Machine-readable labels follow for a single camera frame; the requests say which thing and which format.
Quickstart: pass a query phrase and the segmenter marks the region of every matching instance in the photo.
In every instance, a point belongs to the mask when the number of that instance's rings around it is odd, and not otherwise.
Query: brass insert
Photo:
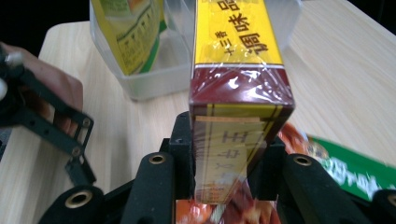
[[[88,190],[82,190],[80,192],[72,194],[70,197],[67,198],[64,205],[68,208],[79,208],[84,206],[92,199],[92,192]]]
[[[154,155],[149,158],[149,162],[152,164],[161,164],[165,162],[165,157],[163,155]]]
[[[307,157],[298,156],[298,157],[294,157],[293,159],[295,162],[303,166],[310,166],[312,164],[312,161],[309,160]]]

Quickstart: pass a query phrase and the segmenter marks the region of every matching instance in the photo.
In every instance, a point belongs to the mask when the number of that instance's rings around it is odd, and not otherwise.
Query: black metal frame
[[[177,117],[172,136],[163,139],[160,151],[142,159],[133,181],[98,195],[100,200],[75,200],[77,208],[65,206],[66,200],[76,199],[83,190],[96,195],[99,189],[70,189],[40,223],[175,223],[175,201],[193,195],[193,167],[189,114],[185,112]],[[255,198],[277,200],[282,224],[396,223],[396,199],[390,199],[395,190],[378,191],[370,203],[358,199],[341,190],[315,159],[287,155],[279,139],[267,148],[248,183]]]
[[[71,156],[66,165],[75,187],[61,194],[39,223],[175,223],[176,200],[191,199],[195,164],[189,112],[177,116],[170,138],[159,152],[140,163],[136,178],[104,194],[94,187],[84,156],[93,120],[66,105],[22,65],[8,66],[0,48],[0,78],[8,85],[0,99],[0,127],[21,124]],[[77,125],[70,137],[24,105],[19,86],[26,85]],[[86,132],[80,143],[78,137]],[[347,194],[316,160],[288,155],[276,139],[247,178],[254,198],[277,201],[282,223],[396,223],[396,190],[379,190],[371,202]]]

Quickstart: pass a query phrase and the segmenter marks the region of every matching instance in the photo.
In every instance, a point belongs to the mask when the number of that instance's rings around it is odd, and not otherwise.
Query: label
[[[195,65],[283,64],[263,1],[198,0]]]
[[[373,199],[379,189],[396,189],[396,168],[371,160],[348,148],[309,136],[329,153],[329,158],[318,160],[341,189],[366,201]]]
[[[243,109],[252,117],[225,117],[222,113],[233,109]],[[196,117],[195,200],[225,204],[231,199],[235,188],[247,178],[253,157],[267,147],[265,137],[281,110],[282,106],[275,105],[209,105],[207,116]]]
[[[99,27],[124,75],[149,71],[159,47],[158,0],[92,0]]]

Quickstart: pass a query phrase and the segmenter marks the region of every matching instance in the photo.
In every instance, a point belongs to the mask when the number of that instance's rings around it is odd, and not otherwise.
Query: plastic film
[[[263,1],[199,0],[190,112],[195,200],[227,204],[294,99]]]

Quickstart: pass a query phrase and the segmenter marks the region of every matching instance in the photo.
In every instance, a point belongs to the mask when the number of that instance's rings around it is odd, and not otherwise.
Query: screw hole
[[[79,147],[75,147],[72,149],[72,156],[77,157],[81,153],[81,149]]]
[[[84,119],[82,125],[87,128],[91,125],[91,121],[89,119]]]
[[[302,156],[294,157],[294,161],[303,166],[310,166],[312,164],[311,160]]]
[[[162,155],[155,155],[149,158],[149,162],[152,164],[160,164],[165,161],[165,157]]]
[[[91,199],[92,193],[88,190],[82,190],[68,197],[64,205],[72,209],[79,208],[88,203]]]

